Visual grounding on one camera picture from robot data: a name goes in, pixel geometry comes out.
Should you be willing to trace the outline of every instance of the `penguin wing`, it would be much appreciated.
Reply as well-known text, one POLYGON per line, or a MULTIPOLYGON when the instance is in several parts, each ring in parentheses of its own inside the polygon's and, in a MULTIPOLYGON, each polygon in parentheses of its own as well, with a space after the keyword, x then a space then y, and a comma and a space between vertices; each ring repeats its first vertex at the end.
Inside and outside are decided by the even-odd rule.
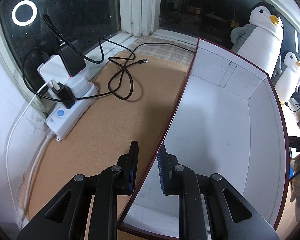
POLYGON ((278 56, 277 63, 275 64, 273 76, 275 76, 277 72, 279 74, 282 74, 282 69, 281 69, 281 55, 280 54, 278 56))
POLYGON ((244 27, 237 27, 237 28, 233 29, 231 31, 231 34, 230 34, 231 42, 233 44, 235 44, 236 41, 237 41, 237 39, 239 37, 241 37, 242 35, 244 35, 247 30, 248 30, 248 28, 246 26, 244 26, 244 27))

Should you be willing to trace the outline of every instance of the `blue button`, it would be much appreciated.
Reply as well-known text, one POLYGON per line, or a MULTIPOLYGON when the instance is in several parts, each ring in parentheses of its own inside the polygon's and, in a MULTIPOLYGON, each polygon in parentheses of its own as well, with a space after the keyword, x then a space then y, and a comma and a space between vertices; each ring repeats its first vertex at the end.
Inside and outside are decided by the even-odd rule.
POLYGON ((63 110, 58 110, 57 115, 63 116, 64 113, 65 113, 65 112, 64 112, 63 110))

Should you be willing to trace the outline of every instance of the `open cardboard box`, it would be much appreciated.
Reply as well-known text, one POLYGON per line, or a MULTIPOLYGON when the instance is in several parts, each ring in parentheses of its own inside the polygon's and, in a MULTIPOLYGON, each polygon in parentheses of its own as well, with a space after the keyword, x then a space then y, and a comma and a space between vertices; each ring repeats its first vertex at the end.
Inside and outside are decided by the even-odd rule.
POLYGON ((160 187, 156 155, 167 152, 197 174, 220 173, 277 228, 288 190, 289 146, 279 99, 261 69, 199 39, 156 151, 118 226, 145 238, 178 238, 178 196, 160 187))

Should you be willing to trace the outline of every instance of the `triangular cutout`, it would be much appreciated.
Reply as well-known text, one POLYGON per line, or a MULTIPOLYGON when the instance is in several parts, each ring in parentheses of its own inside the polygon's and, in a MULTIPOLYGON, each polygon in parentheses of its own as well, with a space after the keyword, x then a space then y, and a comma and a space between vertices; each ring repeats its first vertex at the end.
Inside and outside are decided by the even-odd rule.
POLYGON ((251 212, 231 193, 230 190, 225 189, 223 195, 225 196, 234 223, 239 223, 252 217, 251 212))
POLYGON ((65 218, 71 196, 72 190, 68 189, 44 214, 44 217, 57 223, 62 223, 65 218))

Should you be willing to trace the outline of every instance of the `plaid cloth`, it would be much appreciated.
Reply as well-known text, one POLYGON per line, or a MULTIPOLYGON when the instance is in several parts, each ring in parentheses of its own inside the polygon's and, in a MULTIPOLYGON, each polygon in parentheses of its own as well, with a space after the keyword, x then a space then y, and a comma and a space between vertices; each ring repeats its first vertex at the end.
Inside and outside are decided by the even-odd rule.
MULTIPOLYGON (((153 38, 151 36, 141 37, 136 42, 131 44, 129 47, 130 49, 134 49, 136 46, 146 43, 146 42, 165 42, 165 43, 172 43, 176 44, 178 46, 181 46, 183 48, 189 49, 194 51, 194 48, 191 46, 187 46, 175 41, 167 41, 165 39, 159 39, 159 38, 153 38)), ((191 63, 191 60, 193 58, 193 53, 186 51, 184 49, 171 46, 171 45, 158 45, 158 44, 147 44, 140 46, 137 50, 137 53, 142 53, 148 56, 153 56, 157 58, 162 58, 165 60, 169 60, 172 62, 179 63, 180 65, 189 66, 191 63)))

